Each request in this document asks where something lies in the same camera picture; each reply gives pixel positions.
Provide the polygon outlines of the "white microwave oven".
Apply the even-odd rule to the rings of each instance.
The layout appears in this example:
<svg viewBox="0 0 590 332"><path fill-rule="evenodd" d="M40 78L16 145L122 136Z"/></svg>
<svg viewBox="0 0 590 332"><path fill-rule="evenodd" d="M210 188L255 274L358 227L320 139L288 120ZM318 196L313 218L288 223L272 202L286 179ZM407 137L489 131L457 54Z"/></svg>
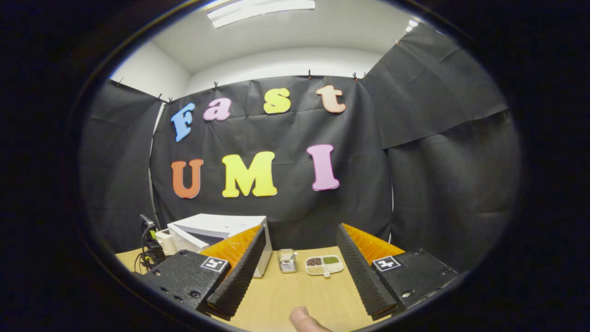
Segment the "white microwave oven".
<svg viewBox="0 0 590 332"><path fill-rule="evenodd" d="M272 247L265 216L223 216L214 214L197 214L168 224L168 232L176 250L189 250L199 253L213 244L263 225L266 245L255 269L254 277L262 278L271 258Z"/></svg>

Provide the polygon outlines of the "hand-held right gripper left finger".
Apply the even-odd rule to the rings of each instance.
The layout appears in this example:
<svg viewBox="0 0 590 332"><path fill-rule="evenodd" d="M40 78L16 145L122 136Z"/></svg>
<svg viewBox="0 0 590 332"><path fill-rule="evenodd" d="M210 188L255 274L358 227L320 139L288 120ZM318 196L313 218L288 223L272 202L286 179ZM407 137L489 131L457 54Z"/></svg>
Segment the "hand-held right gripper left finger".
<svg viewBox="0 0 590 332"><path fill-rule="evenodd" d="M142 275L154 292L189 309L230 320L267 244L266 228L255 225L200 253L180 250Z"/></svg>

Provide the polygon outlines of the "long ceiling light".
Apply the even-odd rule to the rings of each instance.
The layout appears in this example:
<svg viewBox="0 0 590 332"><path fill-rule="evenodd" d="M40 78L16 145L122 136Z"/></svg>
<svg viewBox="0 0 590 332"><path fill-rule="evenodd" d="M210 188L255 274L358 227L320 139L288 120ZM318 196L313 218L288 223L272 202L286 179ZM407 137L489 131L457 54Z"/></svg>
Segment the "long ceiling light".
<svg viewBox="0 0 590 332"><path fill-rule="evenodd" d="M207 13L207 17L214 28L221 28L268 13L314 10L315 8L315 0L239 0Z"/></svg>

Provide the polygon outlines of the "white toaster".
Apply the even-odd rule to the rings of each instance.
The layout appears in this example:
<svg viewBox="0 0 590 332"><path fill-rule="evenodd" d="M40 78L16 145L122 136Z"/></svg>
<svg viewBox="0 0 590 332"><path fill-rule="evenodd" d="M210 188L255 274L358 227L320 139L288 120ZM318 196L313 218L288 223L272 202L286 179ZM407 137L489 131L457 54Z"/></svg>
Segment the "white toaster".
<svg viewBox="0 0 590 332"><path fill-rule="evenodd" d="M169 229L163 229L156 232L155 237L166 256L174 255L178 251Z"/></svg>

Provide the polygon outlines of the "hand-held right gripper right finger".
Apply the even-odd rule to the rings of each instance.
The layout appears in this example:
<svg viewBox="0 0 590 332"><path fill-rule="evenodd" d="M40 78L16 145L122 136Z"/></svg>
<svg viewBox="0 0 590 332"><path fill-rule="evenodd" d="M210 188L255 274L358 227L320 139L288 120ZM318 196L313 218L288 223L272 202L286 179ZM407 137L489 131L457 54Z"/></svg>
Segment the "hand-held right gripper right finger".
<svg viewBox="0 0 590 332"><path fill-rule="evenodd" d="M405 251L345 223L338 226L336 243L373 320L415 307L459 276L425 249Z"/></svg>

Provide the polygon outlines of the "white divided grain dish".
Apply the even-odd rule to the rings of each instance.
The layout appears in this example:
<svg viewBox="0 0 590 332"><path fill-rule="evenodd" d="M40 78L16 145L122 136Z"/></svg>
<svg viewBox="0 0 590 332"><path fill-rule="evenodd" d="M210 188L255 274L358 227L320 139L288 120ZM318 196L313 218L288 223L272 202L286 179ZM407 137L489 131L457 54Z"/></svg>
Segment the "white divided grain dish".
<svg viewBox="0 0 590 332"><path fill-rule="evenodd" d="M307 258L304 263L308 275L330 278L331 274L344 270L344 264L337 255L321 255Z"/></svg>

